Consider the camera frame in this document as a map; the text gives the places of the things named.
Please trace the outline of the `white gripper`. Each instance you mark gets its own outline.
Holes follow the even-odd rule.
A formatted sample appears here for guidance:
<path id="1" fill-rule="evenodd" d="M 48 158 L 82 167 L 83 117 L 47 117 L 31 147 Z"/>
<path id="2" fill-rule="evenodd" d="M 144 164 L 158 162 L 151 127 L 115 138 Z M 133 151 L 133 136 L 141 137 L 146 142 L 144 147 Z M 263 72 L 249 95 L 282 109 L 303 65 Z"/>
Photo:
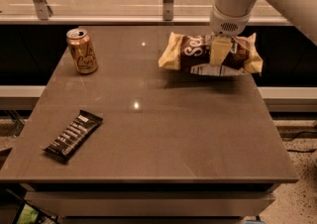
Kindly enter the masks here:
<path id="1" fill-rule="evenodd" d="M 221 6 L 215 4 L 211 13 L 211 29 L 217 34 L 212 38 L 210 64 L 221 65 L 232 47 L 232 39 L 246 28 L 252 9 L 241 5 Z"/>

